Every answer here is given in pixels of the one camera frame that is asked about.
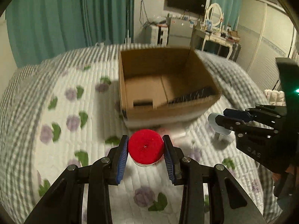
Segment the white bottle red cap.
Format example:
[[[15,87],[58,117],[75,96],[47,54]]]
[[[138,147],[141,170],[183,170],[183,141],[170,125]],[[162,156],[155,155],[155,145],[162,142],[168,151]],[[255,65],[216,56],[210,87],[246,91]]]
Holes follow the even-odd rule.
[[[138,130],[129,138],[128,152],[136,164],[140,166],[153,165],[164,154],[164,141],[156,131]]]

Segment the grey checked bedspread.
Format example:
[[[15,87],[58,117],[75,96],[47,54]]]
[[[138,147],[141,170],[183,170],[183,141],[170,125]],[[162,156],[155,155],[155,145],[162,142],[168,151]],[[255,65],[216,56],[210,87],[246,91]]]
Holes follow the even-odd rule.
[[[1,101],[1,203],[15,223],[24,223],[38,201],[33,196],[33,152],[36,132],[54,86],[67,69],[85,71],[92,65],[117,61],[123,46],[94,46],[73,50],[40,65],[28,65],[17,70]],[[236,63],[225,58],[197,51],[213,79],[221,88],[231,86],[228,94],[232,101],[246,104],[244,110],[256,104],[266,104],[263,92]],[[281,213],[273,194],[271,173],[256,164],[263,191],[264,209],[260,210],[266,221],[276,219]]]

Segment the white charger block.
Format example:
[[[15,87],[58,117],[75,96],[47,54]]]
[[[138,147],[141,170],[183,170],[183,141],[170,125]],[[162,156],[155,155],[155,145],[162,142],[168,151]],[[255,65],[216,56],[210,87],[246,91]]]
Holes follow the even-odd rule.
[[[169,136],[172,142],[183,142],[186,140],[187,133],[182,129],[172,129]]]

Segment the red pouch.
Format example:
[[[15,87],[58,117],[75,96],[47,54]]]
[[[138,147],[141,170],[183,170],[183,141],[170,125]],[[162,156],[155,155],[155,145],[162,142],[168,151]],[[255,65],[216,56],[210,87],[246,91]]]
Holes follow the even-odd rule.
[[[171,136],[171,130],[165,127],[160,127],[155,129],[155,132],[157,132],[160,136],[169,135]]]

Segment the white dressing table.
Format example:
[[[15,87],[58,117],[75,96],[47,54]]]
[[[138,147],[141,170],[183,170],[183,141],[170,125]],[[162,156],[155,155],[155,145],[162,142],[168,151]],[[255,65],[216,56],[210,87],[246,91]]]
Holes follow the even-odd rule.
[[[213,33],[203,31],[201,29],[193,29],[190,47],[193,49],[200,48],[201,51],[204,50],[206,42],[211,42],[219,45],[217,55],[220,54],[221,47],[226,47],[229,49],[229,52],[226,56],[228,60],[232,60],[234,62],[237,61],[238,55],[241,50],[241,46],[239,43],[229,40],[228,38],[223,38],[221,36],[217,36]]]

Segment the white floral quilt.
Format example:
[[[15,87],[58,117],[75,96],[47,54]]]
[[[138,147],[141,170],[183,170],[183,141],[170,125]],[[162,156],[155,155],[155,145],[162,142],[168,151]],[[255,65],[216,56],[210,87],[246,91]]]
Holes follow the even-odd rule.
[[[173,144],[200,164],[223,164],[258,209],[263,210],[263,191],[255,162],[237,150],[235,140],[230,144],[217,143],[208,123],[210,113],[246,107],[242,100],[228,98],[232,92],[233,88],[226,86],[221,98],[194,121],[160,125],[156,129],[184,130],[186,140]],[[106,156],[123,135],[131,134],[119,109],[117,61],[99,62],[85,71],[67,69],[57,80],[38,124],[33,152],[34,200],[40,200],[68,165],[93,164]],[[113,222],[177,223],[181,196],[182,187],[169,181],[163,160],[141,167],[129,159],[121,183],[110,187]]]

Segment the brown cardboard box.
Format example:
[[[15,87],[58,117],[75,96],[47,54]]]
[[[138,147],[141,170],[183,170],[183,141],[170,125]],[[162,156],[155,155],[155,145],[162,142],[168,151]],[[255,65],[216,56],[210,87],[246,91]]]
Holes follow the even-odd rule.
[[[221,91],[191,48],[146,48],[119,53],[119,92],[128,128],[145,128],[200,117]],[[152,100],[152,108],[133,101]]]

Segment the silver mini fridge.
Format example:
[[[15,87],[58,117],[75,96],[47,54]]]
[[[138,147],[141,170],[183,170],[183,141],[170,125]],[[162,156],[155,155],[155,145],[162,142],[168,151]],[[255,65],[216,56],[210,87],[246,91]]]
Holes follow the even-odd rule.
[[[193,33],[190,21],[171,18],[168,30],[169,46],[189,46]]]

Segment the white oval mirror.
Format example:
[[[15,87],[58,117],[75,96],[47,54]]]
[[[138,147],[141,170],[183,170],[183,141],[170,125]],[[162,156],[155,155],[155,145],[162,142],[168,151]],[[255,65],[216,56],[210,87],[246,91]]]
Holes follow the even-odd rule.
[[[205,13],[205,20],[212,22],[214,27],[221,25],[224,19],[224,13],[218,3],[212,3]]]

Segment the white suitcase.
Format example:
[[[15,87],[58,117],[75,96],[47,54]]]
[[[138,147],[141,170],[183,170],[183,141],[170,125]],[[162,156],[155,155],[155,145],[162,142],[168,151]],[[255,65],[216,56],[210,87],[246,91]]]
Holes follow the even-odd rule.
[[[151,45],[167,45],[168,27],[150,25],[147,29],[148,39]]]

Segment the black wall television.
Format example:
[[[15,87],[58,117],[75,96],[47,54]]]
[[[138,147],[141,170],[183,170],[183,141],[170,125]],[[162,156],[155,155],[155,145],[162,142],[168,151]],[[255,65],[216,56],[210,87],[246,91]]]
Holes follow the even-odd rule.
[[[167,0],[167,6],[200,16],[205,14],[207,0]]]

